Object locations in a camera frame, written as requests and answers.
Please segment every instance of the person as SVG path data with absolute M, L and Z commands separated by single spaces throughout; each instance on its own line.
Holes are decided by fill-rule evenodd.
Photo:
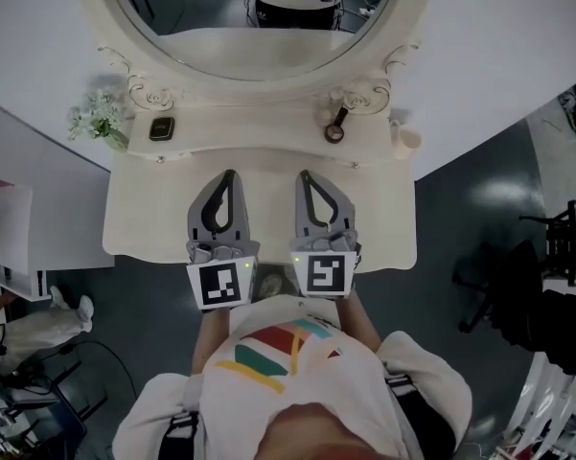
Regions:
M 472 412 L 469 386 L 403 332 L 381 341 L 348 298 L 278 295 L 202 315 L 190 378 L 150 380 L 116 460 L 439 460 Z
M 77 309 L 71 309 L 57 287 L 51 287 L 51 307 L 0 325 L 0 341 L 6 353 L 0 356 L 0 375 L 14 372 L 36 351 L 50 349 L 80 333 L 92 330 L 94 304 L 83 295 Z M 0 295 L 0 310 L 17 298 L 8 290 Z
M 258 27 L 333 30 L 340 0 L 255 0 Z

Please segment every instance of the gray floor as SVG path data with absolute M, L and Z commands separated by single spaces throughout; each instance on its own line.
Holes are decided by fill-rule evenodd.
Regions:
M 357 276 L 357 289 L 381 334 L 407 331 L 464 376 L 473 393 L 468 441 L 493 442 L 511 415 L 532 355 L 511 347 L 486 322 L 470 335 L 459 333 L 458 322 L 472 315 L 479 297 L 455 287 L 451 274 L 481 242 L 490 242 L 499 255 L 524 239 L 544 250 L 542 229 L 518 222 L 519 214 L 543 213 L 539 172 L 525 123 L 418 181 L 416 200 L 416 266 Z M 472 264 L 459 265 L 465 276 L 480 274 Z M 183 265 L 119 257 L 112 269 L 64 271 L 52 277 L 74 297 L 93 296 L 94 329 L 83 338 L 98 339 L 118 353 L 138 390 L 158 373 L 189 372 L 200 317 Z M 87 422 L 89 433 L 80 455 L 85 459 L 110 458 L 107 447 L 132 404 L 123 370 L 96 348 L 78 348 L 83 365 L 64 384 L 76 408 L 104 392 L 109 397 Z M 49 373 L 56 375 L 74 360 L 74 354 L 48 360 Z M 460 451 L 465 458 L 478 454 L 475 445 Z
M 366 1 L 375 6 L 380 0 Z M 150 0 L 155 18 L 151 18 L 143 0 L 135 2 L 141 18 L 159 35 L 206 27 L 247 27 L 243 0 Z M 366 7 L 363 0 L 343 0 L 343 4 L 356 13 Z M 252 1 L 250 15 L 255 19 L 253 7 Z M 341 28 L 357 32 L 364 23 L 362 18 L 346 13 Z

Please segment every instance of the ornate scroll carving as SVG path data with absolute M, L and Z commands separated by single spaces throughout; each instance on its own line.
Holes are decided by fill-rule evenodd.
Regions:
M 113 66 L 123 66 L 127 76 L 127 94 L 135 107 L 147 111 L 167 111 L 174 107 L 172 90 L 156 80 L 134 71 L 132 62 L 111 48 L 99 48 Z
M 385 111 L 390 105 L 391 77 L 395 66 L 405 66 L 407 55 L 419 42 L 404 44 L 390 53 L 378 70 L 358 77 L 329 91 L 331 102 L 341 103 L 350 114 L 368 115 Z

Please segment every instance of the mirror frame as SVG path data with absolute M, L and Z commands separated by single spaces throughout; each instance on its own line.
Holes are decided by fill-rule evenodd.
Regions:
M 229 79 L 201 72 L 160 48 L 160 37 L 146 25 L 137 27 L 134 23 L 136 19 L 142 20 L 134 10 L 125 11 L 123 2 L 81 2 L 102 43 L 99 50 L 108 50 L 111 60 L 120 61 L 127 67 L 130 97 L 134 87 L 144 88 L 140 83 L 130 86 L 129 78 L 135 77 L 157 81 L 168 87 L 152 94 L 161 96 L 165 93 L 171 95 L 171 99 L 158 96 L 150 102 L 148 91 L 148 103 L 168 105 L 176 95 L 180 96 L 177 97 L 178 102 L 188 105 L 256 105 L 298 100 L 320 93 L 330 93 L 332 96 L 333 89 L 344 87 L 361 77 L 374 79 L 385 76 L 387 79 L 388 67 L 397 62 L 394 54 L 406 48 L 405 44 L 416 28 L 427 0 L 386 0 L 370 30 L 344 54 L 300 76 L 266 81 Z M 389 82 L 386 93 L 389 102 Z

